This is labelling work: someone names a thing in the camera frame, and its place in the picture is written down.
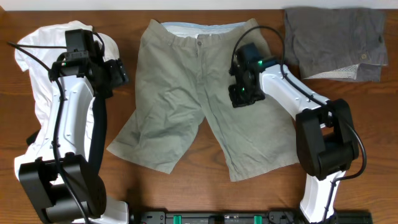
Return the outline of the khaki green shorts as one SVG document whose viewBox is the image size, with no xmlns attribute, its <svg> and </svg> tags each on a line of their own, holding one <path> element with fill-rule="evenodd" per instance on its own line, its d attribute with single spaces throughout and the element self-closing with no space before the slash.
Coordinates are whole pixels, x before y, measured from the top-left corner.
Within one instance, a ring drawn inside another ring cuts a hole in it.
<svg viewBox="0 0 398 224">
<path fill-rule="evenodd" d="M 246 43 L 271 53 L 254 19 L 212 26 L 151 20 L 138 52 L 136 109 L 108 151 L 170 173 L 208 121 L 233 182 L 297 163 L 292 118 L 275 99 L 231 104 L 231 56 Z"/>
</svg>

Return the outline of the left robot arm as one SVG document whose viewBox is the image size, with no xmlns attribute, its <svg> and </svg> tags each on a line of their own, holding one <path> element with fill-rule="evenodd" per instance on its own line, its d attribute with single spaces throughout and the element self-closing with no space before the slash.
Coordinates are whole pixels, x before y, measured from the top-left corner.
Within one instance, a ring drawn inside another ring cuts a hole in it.
<svg viewBox="0 0 398 224">
<path fill-rule="evenodd" d="M 96 32 L 68 30 L 65 40 L 47 68 L 52 105 L 44 140 L 19 166 L 19 182 L 43 223 L 129 223 L 127 203 L 107 196 L 99 175 L 105 101 L 128 76 L 120 59 L 105 59 Z"/>
</svg>

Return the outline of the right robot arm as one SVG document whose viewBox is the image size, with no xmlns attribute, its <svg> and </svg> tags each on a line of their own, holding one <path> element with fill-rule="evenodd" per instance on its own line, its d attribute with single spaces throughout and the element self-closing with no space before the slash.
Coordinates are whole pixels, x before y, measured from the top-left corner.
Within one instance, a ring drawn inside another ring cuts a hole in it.
<svg viewBox="0 0 398 224">
<path fill-rule="evenodd" d="M 344 100 L 321 96 L 253 44 L 235 47 L 228 88 L 235 108 L 273 97 L 296 124 L 296 152 L 307 173 L 300 203 L 302 223 L 337 223 L 333 202 L 339 182 L 359 156 L 350 108 Z"/>
</svg>

